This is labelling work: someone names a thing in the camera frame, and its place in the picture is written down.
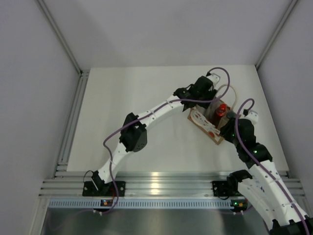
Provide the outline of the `silver tube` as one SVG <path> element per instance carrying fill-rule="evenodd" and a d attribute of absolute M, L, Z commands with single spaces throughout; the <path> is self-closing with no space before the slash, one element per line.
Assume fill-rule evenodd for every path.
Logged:
<path fill-rule="evenodd" d="M 210 103 L 210 105 L 207 108 L 206 113 L 205 113 L 205 116 L 206 116 L 207 119 L 211 119 L 212 118 L 212 116 L 213 116 L 217 106 L 219 105 L 219 103 L 220 103 L 219 100 Z"/>

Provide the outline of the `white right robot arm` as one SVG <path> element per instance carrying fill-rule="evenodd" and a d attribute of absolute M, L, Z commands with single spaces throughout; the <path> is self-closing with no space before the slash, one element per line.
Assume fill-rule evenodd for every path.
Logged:
<path fill-rule="evenodd" d="M 271 235 L 311 235 L 313 219 L 299 206 L 279 175 L 267 148 L 256 141 L 248 119 L 231 118 L 220 135 L 234 144 L 247 169 L 227 177 L 227 188 L 241 194 L 262 217 Z"/>

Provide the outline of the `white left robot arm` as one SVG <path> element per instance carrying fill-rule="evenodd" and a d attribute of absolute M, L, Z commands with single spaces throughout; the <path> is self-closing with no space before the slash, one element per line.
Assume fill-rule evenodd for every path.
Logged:
<path fill-rule="evenodd" d="M 118 129 L 120 137 L 116 149 L 109 152 L 108 161 L 92 173 L 90 181 L 84 183 L 83 196 L 108 196 L 115 192 L 117 184 L 114 179 L 119 168 L 130 155 L 147 145 L 149 130 L 172 115 L 197 105 L 207 108 L 217 93 L 215 86 L 219 80 L 218 75 L 208 73 L 194 84 L 178 88 L 165 102 L 153 109 L 139 115 L 129 113 L 122 128 Z"/>

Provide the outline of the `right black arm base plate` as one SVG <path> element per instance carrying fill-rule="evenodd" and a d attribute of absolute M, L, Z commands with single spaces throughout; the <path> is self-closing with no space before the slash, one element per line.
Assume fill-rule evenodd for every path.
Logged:
<path fill-rule="evenodd" d="M 213 181 L 212 189 L 213 195 L 222 200 L 227 200 L 229 197 L 240 195 L 227 181 Z"/>

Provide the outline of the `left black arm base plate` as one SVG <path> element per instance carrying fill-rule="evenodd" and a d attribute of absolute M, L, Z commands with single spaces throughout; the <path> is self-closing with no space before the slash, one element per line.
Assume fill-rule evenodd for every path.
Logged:
<path fill-rule="evenodd" d="M 126 182 L 116 181 L 115 184 L 117 186 L 118 193 L 116 193 L 113 182 L 96 187 L 92 181 L 86 181 L 84 182 L 82 195 L 84 197 L 113 197 L 118 195 L 124 197 Z"/>

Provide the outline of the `canvas watermelon print bag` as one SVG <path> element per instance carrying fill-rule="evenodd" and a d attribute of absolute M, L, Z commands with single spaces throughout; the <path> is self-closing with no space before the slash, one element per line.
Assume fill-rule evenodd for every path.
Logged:
<path fill-rule="evenodd" d="M 234 107 L 236 106 L 238 102 L 238 95 L 237 95 L 237 91 L 232 85 L 230 85 L 229 88 L 233 90 L 234 95 L 235 95 L 233 104 L 229 106 L 222 100 L 219 100 L 220 103 L 217 107 L 225 103 L 227 105 L 227 112 L 229 111 L 234 112 Z M 212 118 L 211 119 L 206 118 L 205 116 L 206 110 L 207 109 L 204 109 L 197 105 L 190 110 L 188 119 L 194 125 L 196 125 L 200 130 L 202 130 L 216 145 L 219 145 L 224 140 L 224 138 L 220 136 L 220 129 L 218 129 L 217 126 L 212 124 L 211 122 Z"/>

